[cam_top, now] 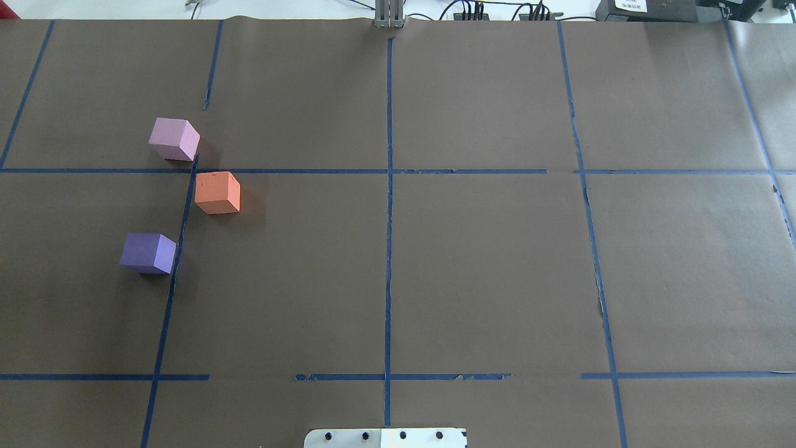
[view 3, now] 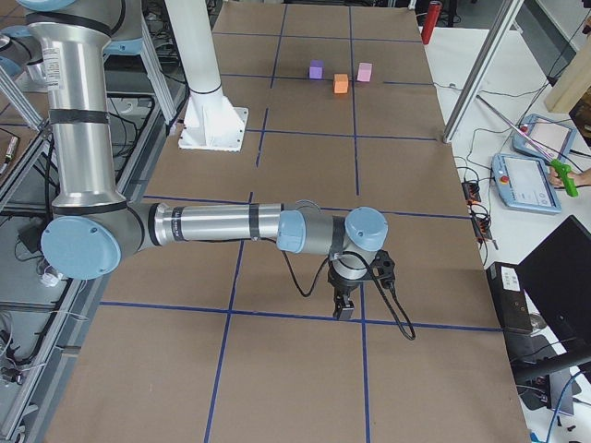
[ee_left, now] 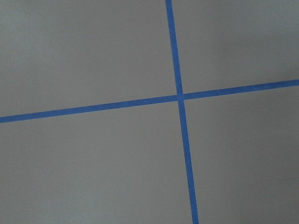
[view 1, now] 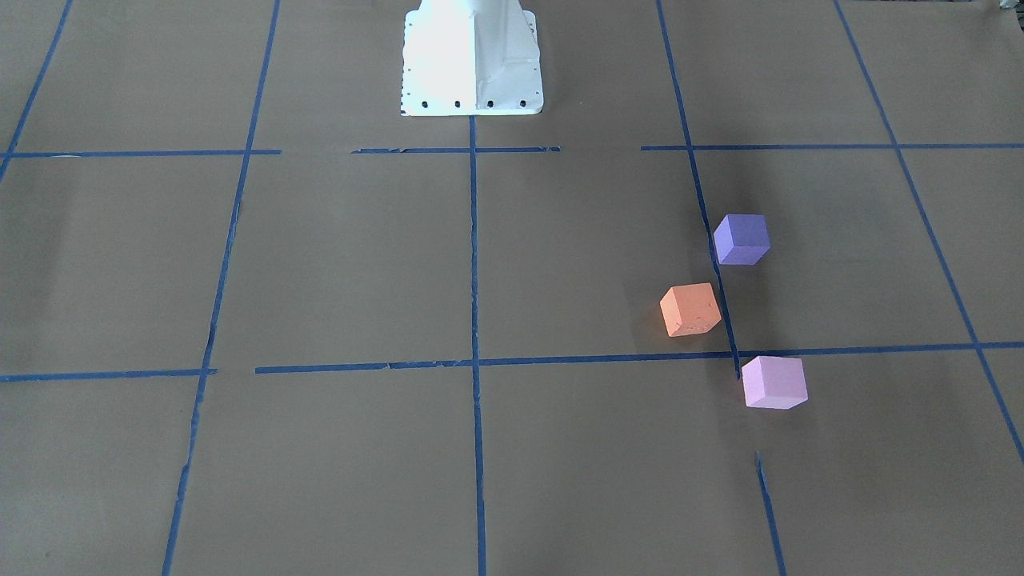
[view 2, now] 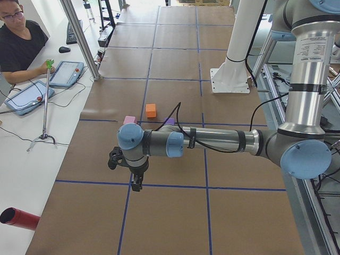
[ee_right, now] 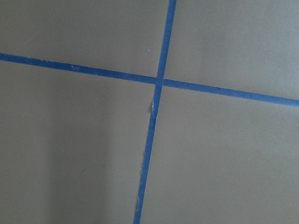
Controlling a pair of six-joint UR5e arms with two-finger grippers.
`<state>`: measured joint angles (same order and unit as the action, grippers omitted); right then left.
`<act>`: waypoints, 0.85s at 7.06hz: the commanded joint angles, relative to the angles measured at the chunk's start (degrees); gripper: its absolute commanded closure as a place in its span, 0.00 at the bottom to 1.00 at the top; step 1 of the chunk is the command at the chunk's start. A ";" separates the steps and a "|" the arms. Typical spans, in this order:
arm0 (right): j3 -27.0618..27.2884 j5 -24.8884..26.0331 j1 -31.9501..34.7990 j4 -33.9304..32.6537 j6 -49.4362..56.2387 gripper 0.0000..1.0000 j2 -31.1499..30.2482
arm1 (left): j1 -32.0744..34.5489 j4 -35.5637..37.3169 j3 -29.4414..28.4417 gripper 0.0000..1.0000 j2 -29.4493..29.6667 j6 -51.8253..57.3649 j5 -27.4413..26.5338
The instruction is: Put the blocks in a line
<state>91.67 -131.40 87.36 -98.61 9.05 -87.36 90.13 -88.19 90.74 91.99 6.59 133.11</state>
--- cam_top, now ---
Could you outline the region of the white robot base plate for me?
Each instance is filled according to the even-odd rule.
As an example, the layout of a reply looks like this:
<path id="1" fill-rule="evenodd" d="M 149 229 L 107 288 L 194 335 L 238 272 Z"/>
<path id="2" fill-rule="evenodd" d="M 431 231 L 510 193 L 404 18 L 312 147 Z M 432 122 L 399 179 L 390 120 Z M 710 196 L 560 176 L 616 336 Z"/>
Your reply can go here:
<path id="1" fill-rule="evenodd" d="M 467 447 L 465 429 L 455 427 L 317 429 L 304 447 Z"/>

